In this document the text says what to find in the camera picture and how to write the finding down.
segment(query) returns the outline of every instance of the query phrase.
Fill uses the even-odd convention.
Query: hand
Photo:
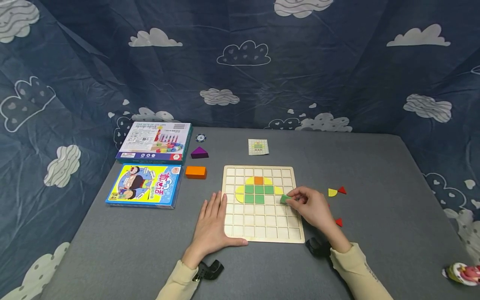
[[[321,232],[336,226],[325,197],[320,192],[301,186],[289,192],[286,202]]]
[[[317,227],[328,239],[333,249],[346,253],[352,245],[336,225],[328,203],[322,193],[301,186],[289,192],[286,202],[298,211],[311,225]]]
[[[198,216],[193,240],[182,257],[182,262],[190,269],[195,269],[202,259],[228,246],[246,246],[245,239],[229,238],[225,234],[225,213],[227,195],[213,193],[210,201],[204,201]]]

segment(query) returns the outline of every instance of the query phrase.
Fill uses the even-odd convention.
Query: left hand
[[[222,192],[213,193],[210,201],[204,201],[198,216],[193,240],[182,257],[182,262],[194,270],[202,259],[228,246],[246,246],[247,240],[229,238],[225,234],[225,214],[227,211],[227,195]]]

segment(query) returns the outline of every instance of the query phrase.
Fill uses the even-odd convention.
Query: green square block
[[[290,199],[290,197],[288,197],[287,195],[282,195],[282,198],[280,198],[280,203],[287,204],[287,202],[285,202],[286,199]]]
[[[255,194],[263,194],[264,193],[264,186],[263,185],[255,185]]]
[[[253,194],[253,185],[245,186],[245,194]]]
[[[255,195],[256,204],[265,204],[265,199],[263,195]]]
[[[265,185],[265,194],[267,195],[273,195],[273,186],[271,185]]]
[[[245,195],[245,203],[253,203],[253,195]]]

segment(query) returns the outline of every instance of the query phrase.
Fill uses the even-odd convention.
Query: dark blue backdrop
[[[480,262],[480,4],[435,2],[0,0],[0,297],[49,282],[133,120],[399,135]]]

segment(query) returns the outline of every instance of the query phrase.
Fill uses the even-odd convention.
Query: small round token
[[[207,137],[203,133],[197,134],[197,137],[195,138],[195,140],[199,143],[203,143],[206,139]]]

